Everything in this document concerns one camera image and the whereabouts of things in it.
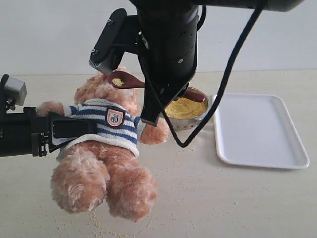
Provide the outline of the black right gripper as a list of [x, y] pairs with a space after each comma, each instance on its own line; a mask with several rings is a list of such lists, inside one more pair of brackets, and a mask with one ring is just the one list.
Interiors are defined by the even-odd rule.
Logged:
[[138, 0], [140, 65], [145, 78], [142, 122], [157, 126], [165, 109], [193, 77], [196, 65], [198, 5], [190, 0]]

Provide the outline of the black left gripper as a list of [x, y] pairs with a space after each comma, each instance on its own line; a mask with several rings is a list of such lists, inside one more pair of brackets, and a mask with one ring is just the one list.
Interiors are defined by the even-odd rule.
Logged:
[[72, 119], [54, 112], [40, 117], [35, 107], [21, 113], [0, 111], [0, 156], [46, 156], [86, 134], [97, 134], [97, 123]]

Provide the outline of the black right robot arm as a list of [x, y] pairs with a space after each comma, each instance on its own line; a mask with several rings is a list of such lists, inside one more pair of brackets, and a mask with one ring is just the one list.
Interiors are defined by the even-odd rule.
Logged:
[[252, 15], [239, 36], [227, 62], [211, 109], [214, 114], [226, 88], [233, 64], [258, 17], [264, 10], [287, 12], [298, 0], [135, 0], [139, 36], [137, 55], [145, 77], [143, 122], [156, 125], [160, 114], [174, 99], [183, 96], [197, 69], [197, 32], [208, 6], [248, 8]]

